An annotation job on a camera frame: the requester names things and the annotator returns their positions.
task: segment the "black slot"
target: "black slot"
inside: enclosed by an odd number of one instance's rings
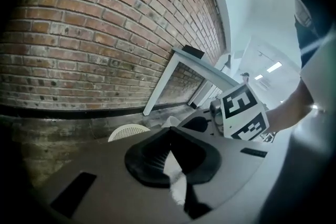
[[[211,120],[206,120],[204,117],[195,117],[192,118],[190,121],[188,121],[186,124],[184,124],[182,127],[189,130],[204,133],[208,128],[209,121]]]
[[[243,148],[240,152],[248,154],[248,155],[252,155],[252,156],[257,156],[257,157],[261,157],[261,158],[265,158],[267,155],[267,152],[265,151],[259,151],[259,150],[254,150],[252,148]]]
[[[60,214],[71,218],[82,201],[84,195],[89,190],[96,175],[81,173],[74,181],[51,203],[51,208]]]

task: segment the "black sticker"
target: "black sticker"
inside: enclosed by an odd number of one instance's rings
[[[243,85],[223,98],[225,118],[231,118],[258,104],[250,89]]]
[[[247,137],[251,137],[249,140],[253,140],[265,130],[266,123],[264,117],[262,116],[262,113],[259,113],[253,120],[235,132],[231,137],[234,139],[242,139],[239,135],[244,133],[244,136],[247,135]]]

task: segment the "white table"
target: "white table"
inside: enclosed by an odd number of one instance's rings
[[[182,51],[176,47],[174,47],[173,50],[174,50],[174,55],[172,59],[169,61],[166,69],[164,70],[158,84],[156,85],[143,111],[143,114],[145,116],[148,116],[149,113],[151,113],[156,101],[160,97],[164,87],[169,81],[169,78],[171,77],[176,66],[180,62],[185,64],[189,68],[193,69],[194,71],[196,71],[203,78],[206,78],[208,81],[210,81],[211,83],[216,85],[218,88],[220,88],[223,92],[237,85],[237,82],[235,80],[225,75],[218,69],[214,68],[210,64],[206,63],[205,61],[200,60],[196,58],[195,56],[192,56],[191,54],[185,51]]]

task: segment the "white chair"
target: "white chair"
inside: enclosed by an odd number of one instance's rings
[[[122,139],[128,136],[131,136],[131,135],[147,132],[147,131],[150,131],[150,129],[148,129],[145,126],[138,125],[138,124],[126,124],[126,125],[120,126],[119,128],[115,129],[110,135],[108,142]]]

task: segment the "black wall trim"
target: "black wall trim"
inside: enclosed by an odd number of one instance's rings
[[[173,108],[185,104],[186,103],[155,105],[152,111],[159,109]],[[4,116],[11,116],[18,118],[84,120],[84,119],[110,118],[116,116],[138,114],[142,113],[144,109],[145,107],[142,106],[140,108],[127,108],[127,109],[69,111],[69,110],[27,109],[27,108],[18,108],[14,106],[0,105],[0,114]]]

